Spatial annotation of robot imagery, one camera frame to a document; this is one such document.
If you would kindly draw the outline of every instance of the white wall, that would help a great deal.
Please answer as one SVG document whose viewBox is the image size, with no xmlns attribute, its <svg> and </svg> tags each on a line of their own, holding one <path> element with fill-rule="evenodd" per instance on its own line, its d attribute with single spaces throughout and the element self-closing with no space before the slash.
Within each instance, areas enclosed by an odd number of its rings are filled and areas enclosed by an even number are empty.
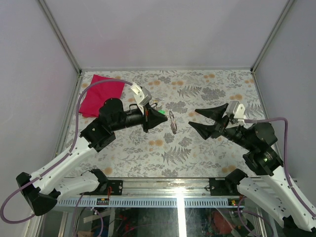
<svg viewBox="0 0 316 237">
<path fill-rule="evenodd" d="M 0 202 L 15 177 L 53 157 L 76 73 L 35 0 L 0 0 Z M 22 195 L 5 209 L 30 214 Z M 1 236 L 20 237 L 24 224 L 0 220 Z"/>
<path fill-rule="evenodd" d="M 82 68 L 250 68 L 287 0 L 46 0 Z"/>
<path fill-rule="evenodd" d="M 290 172 L 316 204 L 316 1 L 296 1 L 257 70 L 269 117 L 289 120 Z M 276 123 L 283 147 L 283 124 Z"/>
</svg>

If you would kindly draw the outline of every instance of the floral tablecloth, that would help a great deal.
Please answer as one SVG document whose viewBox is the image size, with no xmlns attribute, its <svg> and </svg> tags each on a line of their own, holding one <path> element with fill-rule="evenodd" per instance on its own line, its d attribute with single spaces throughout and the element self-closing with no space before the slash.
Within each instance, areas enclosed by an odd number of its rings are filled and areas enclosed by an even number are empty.
<svg viewBox="0 0 316 237">
<path fill-rule="evenodd" d="M 224 177 L 235 168 L 255 176 L 245 165 L 246 150 L 223 137 L 204 141 L 188 125 L 189 121 L 212 124 L 213 121 L 194 112 L 231 100 L 246 106 L 250 119 L 263 119 L 254 80 L 249 70 L 213 71 L 113 71 L 85 72 L 81 91 L 90 85 L 94 74 L 134 81 L 147 88 L 153 99 L 160 101 L 157 110 L 171 110 L 178 132 L 172 134 L 170 123 L 143 132 L 139 126 L 116 131 L 116 140 L 95 157 L 90 157 L 68 176 L 79 176 L 85 170 L 99 168 L 109 177 Z M 134 102 L 132 92 L 125 86 L 121 100 L 124 109 Z M 79 116 L 82 130 L 93 118 Z M 72 143 L 75 117 L 69 128 L 66 146 Z"/>
</svg>

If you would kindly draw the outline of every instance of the perforated metal strip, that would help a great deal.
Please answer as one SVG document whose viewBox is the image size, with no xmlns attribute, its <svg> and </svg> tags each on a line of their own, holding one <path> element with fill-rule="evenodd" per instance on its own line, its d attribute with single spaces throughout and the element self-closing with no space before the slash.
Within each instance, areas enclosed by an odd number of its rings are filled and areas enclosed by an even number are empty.
<svg viewBox="0 0 316 237">
<path fill-rule="evenodd" d="M 59 201 L 57 206 L 74 207 L 78 197 Z M 83 197 L 79 207 L 177 207 L 176 198 L 110 198 L 110 203 L 98 201 L 95 197 Z M 185 198 L 185 207 L 230 207 L 227 198 Z"/>
</svg>

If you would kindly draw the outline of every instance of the pink napkin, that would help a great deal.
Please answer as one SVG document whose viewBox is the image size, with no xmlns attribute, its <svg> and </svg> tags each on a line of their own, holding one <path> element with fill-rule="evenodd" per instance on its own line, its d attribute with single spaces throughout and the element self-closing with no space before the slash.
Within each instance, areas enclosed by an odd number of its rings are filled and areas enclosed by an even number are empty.
<svg viewBox="0 0 316 237">
<path fill-rule="evenodd" d="M 97 81 L 111 79 L 93 75 L 91 84 Z M 84 117 L 98 117 L 99 109 L 103 106 L 104 102 L 110 98 L 120 98 L 123 92 L 123 82 L 105 82 L 91 87 L 87 91 L 87 95 L 83 100 L 79 113 Z"/>
</svg>

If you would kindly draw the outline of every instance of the red cloth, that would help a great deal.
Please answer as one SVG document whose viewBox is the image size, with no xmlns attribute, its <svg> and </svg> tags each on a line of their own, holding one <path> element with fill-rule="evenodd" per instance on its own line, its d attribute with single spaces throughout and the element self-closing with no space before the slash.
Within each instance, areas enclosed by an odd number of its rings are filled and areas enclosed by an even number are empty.
<svg viewBox="0 0 316 237">
<path fill-rule="evenodd" d="M 91 84 L 97 81 L 112 79 L 93 75 Z M 99 109 L 103 106 L 104 102 L 110 98 L 120 98 L 123 92 L 123 82 L 105 82 L 91 87 L 87 91 L 87 95 L 83 100 L 79 113 L 84 117 L 98 117 Z"/>
</svg>

